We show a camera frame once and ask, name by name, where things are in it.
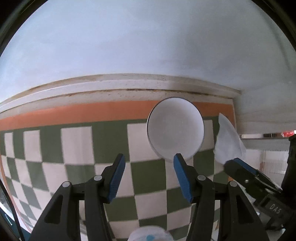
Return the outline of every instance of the checkered mat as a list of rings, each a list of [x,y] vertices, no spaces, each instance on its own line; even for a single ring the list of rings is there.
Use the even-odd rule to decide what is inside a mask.
[[[118,153],[126,168],[111,204],[105,205],[112,237],[127,240],[146,225],[187,236],[195,206],[183,198],[171,162],[159,159],[146,135],[146,120],[121,120],[43,126],[0,132],[0,151],[8,188],[24,221],[34,227],[62,182],[82,183],[112,165]],[[205,139],[187,163],[199,174],[227,183],[214,162],[218,117],[204,118]],[[216,203],[215,221],[219,216]]]

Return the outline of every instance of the white plastic bag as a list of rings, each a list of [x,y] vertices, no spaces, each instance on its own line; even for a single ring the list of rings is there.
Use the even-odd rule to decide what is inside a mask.
[[[231,122],[221,113],[219,114],[219,125],[214,149],[215,160],[221,164],[234,158],[244,160],[246,148]]]

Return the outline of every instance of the black cable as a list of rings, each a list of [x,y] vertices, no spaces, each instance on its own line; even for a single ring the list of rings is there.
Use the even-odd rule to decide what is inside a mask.
[[[25,241],[25,237],[24,237],[24,235],[22,233],[22,228],[20,226],[20,222],[18,221],[18,217],[17,217],[17,213],[15,211],[15,207],[14,207],[14,205],[13,205],[13,203],[12,203],[12,201],[11,201],[11,199],[10,199],[10,197],[9,197],[7,191],[6,191],[6,188],[3,185],[1,179],[0,179],[0,188],[2,189],[2,191],[3,191],[3,193],[4,193],[5,197],[6,197],[6,200],[7,200],[8,204],[9,204],[9,206],[10,206],[13,218],[15,219],[15,224],[17,226],[17,230],[18,230],[19,235],[20,235],[20,239],[21,239],[21,241]]]

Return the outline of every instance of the screw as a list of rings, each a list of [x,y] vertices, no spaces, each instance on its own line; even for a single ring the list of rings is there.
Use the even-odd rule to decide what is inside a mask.
[[[230,182],[230,185],[231,185],[232,187],[236,187],[236,186],[237,186],[237,182],[235,182],[235,181],[231,181],[231,182]]]
[[[200,181],[204,181],[205,180],[205,176],[204,175],[198,175],[197,179]]]
[[[100,181],[100,180],[102,180],[102,176],[101,175],[96,175],[96,176],[94,176],[94,180],[95,181]]]
[[[63,188],[67,188],[70,186],[70,182],[63,182],[62,186]]]

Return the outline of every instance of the white cup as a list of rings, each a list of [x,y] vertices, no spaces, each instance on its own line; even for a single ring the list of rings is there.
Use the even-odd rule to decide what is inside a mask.
[[[147,136],[155,153],[173,161],[176,153],[185,160],[194,156],[202,145],[204,123],[198,109],[188,100],[178,97],[159,102],[147,120]]]

